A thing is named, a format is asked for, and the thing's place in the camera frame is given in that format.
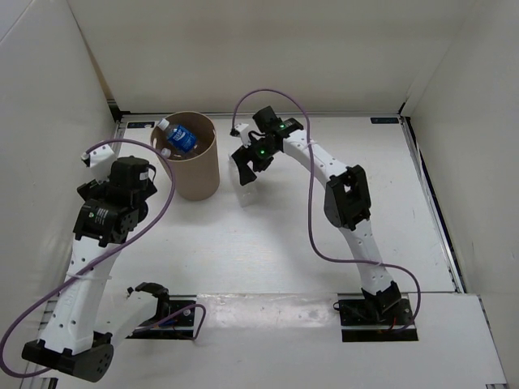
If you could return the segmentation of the clear unlabelled plastic bottle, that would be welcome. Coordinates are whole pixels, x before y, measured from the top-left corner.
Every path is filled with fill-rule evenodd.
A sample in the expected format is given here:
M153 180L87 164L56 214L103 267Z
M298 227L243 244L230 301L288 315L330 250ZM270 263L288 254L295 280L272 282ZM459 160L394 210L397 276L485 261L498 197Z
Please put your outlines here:
M240 207L245 208L256 203L258 199L256 182L248 183L245 186L240 184L238 167L231 156L229 156L229 175Z

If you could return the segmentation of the blue Pocari Sweat bottle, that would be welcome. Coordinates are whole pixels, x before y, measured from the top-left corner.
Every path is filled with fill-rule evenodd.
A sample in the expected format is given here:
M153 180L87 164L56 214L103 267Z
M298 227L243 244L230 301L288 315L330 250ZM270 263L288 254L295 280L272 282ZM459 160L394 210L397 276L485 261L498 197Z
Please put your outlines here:
M179 152L186 154L197 147L198 139L185 126L172 124L167 119L161 119L157 126L165 134L166 140Z

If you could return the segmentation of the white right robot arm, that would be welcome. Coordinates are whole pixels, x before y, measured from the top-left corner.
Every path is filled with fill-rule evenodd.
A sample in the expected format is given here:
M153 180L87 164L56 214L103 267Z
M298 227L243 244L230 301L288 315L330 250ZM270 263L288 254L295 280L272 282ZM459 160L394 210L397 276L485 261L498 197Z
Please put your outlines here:
M232 155L239 184L246 186L274 161L281 152L311 174L309 193L318 182L324 188L324 214L342 234L357 265L364 297L364 314L369 321L381 324L396 318L401 292L380 254L371 228L371 196L365 170L345 165L326 152L311 138L310 131L298 120L279 118L272 107L253 116L257 126L233 123L230 135L242 145Z

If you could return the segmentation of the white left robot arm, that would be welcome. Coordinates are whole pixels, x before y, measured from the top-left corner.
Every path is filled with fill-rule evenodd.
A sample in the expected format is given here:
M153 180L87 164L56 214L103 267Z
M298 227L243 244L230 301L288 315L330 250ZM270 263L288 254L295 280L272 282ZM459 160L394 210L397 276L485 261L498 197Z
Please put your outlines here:
M23 359L96 383L107 372L114 350L143 323L160 324L170 315L167 290L142 283L126 303L105 318L97 316L117 255L95 264L96 257L126 242L148 214L147 199L157 191L148 175L152 165L127 156L111 161L107 178L79 187L84 204L73 229L67 280L71 285L37 340L27 342Z

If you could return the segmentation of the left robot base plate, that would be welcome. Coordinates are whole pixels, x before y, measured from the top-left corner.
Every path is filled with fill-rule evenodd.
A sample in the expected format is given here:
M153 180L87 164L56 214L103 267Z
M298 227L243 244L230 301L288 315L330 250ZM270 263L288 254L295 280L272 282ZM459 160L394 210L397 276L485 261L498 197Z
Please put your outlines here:
M169 310L167 314L172 314L181 310L181 314L171 318L169 321L152 327L147 331L142 331L142 327L154 324L157 318L144 322L138 327L128 339L134 340L189 340L195 334L196 309L186 309L186 306L195 304L195 295L170 295Z

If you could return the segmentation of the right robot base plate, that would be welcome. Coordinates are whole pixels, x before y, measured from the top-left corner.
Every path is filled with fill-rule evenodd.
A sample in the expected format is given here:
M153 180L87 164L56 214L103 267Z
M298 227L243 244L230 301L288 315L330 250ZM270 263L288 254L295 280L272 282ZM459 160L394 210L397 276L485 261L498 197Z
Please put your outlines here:
M413 311L408 298L384 314L377 314L360 296L339 295L333 303L339 314L343 343L382 343L418 341Z

